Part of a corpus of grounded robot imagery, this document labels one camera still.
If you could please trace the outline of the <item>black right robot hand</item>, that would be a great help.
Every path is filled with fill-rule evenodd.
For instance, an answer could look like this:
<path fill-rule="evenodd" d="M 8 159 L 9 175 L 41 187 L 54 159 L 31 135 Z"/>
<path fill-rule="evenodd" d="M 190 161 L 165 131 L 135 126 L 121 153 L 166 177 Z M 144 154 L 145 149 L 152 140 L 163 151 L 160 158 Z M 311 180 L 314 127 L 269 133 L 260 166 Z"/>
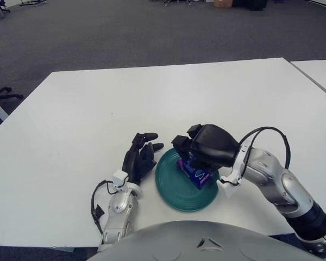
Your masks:
<path fill-rule="evenodd" d="M 187 134 L 177 135 L 172 145 L 192 168 L 213 171 L 234 165 L 240 145 L 226 130 L 198 124 L 191 126 Z"/>

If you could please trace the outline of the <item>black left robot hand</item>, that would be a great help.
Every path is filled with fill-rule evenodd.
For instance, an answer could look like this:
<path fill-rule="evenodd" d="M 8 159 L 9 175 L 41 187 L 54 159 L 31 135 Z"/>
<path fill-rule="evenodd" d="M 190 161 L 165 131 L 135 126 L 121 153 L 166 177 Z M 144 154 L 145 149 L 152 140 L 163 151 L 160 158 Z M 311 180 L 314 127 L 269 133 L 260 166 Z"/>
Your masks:
<path fill-rule="evenodd" d="M 156 166 L 154 153 L 164 147 L 163 143 L 152 143 L 157 138 L 157 133 L 137 133 L 134 136 L 122 165 L 122 171 L 128 175 L 128 182 L 140 185 Z"/>

